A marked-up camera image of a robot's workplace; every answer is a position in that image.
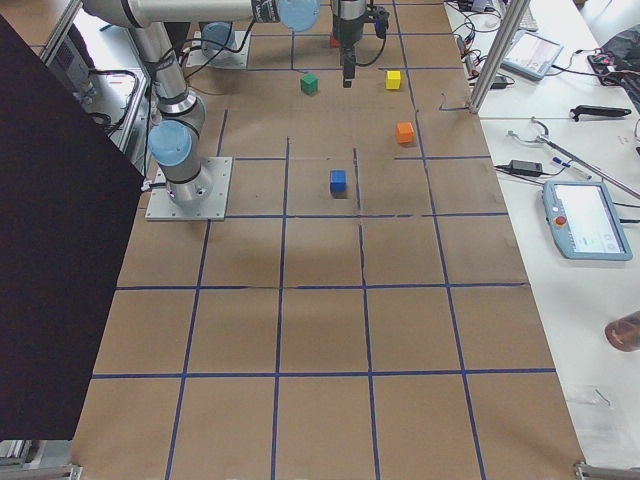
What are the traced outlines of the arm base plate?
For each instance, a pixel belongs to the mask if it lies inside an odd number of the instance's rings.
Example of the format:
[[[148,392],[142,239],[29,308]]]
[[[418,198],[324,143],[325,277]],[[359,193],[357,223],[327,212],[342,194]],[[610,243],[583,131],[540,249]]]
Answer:
[[[226,216],[232,157],[206,157],[199,175],[188,183],[172,183],[158,168],[148,200],[145,218],[149,221],[224,221]]]
[[[247,68],[251,34],[214,25],[204,33],[196,31],[184,49],[183,66],[243,70]]]

